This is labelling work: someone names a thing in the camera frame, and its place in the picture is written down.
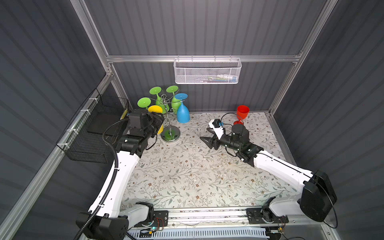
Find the yellow wine glass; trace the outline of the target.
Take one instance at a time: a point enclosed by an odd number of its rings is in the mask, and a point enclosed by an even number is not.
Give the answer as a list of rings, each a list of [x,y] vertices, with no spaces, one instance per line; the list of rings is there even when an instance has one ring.
[[[148,108],[148,111],[149,111],[150,113],[158,113],[158,114],[162,114],[162,113],[163,113],[163,109],[162,109],[160,106],[158,106],[158,105],[152,105],[152,106],[150,106],[150,107]],[[162,124],[161,127],[159,128],[157,134],[160,135],[160,134],[163,132],[163,130],[164,130],[164,125]]]

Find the red wine glass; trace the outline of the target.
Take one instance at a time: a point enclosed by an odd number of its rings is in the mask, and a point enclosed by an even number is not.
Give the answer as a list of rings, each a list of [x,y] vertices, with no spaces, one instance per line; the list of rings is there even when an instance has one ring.
[[[245,105],[240,105],[237,107],[237,118],[238,120],[234,122],[234,125],[244,124],[245,119],[247,118],[248,114],[250,112],[250,108]]]

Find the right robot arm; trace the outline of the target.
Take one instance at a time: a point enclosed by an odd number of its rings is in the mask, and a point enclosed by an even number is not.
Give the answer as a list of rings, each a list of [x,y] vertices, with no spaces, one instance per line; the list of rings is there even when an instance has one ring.
[[[234,157],[251,167],[269,172],[297,191],[296,195],[290,197],[270,197],[258,214],[265,223],[272,224],[286,216],[295,215],[305,215],[315,222],[324,222],[334,209],[337,196],[326,173],[305,170],[276,158],[264,148],[251,143],[249,131],[244,125],[233,125],[231,133],[227,134],[221,120],[214,119],[209,122],[207,130],[213,136],[200,139],[210,149],[231,149]]]

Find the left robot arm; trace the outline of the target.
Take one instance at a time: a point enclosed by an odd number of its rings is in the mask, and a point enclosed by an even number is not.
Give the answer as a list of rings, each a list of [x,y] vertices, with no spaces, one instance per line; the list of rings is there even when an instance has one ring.
[[[150,149],[148,140],[157,137],[164,120],[158,106],[135,109],[108,127],[120,126],[115,143],[107,140],[103,132],[102,140],[111,150],[114,164],[94,203],[86,213],[79,213],[76,240],[82,235],[93,240],[122,240],[135,225],[153,223],[153,204],[137,202],[123,211],[120,206],[136,165],[143,152]]]

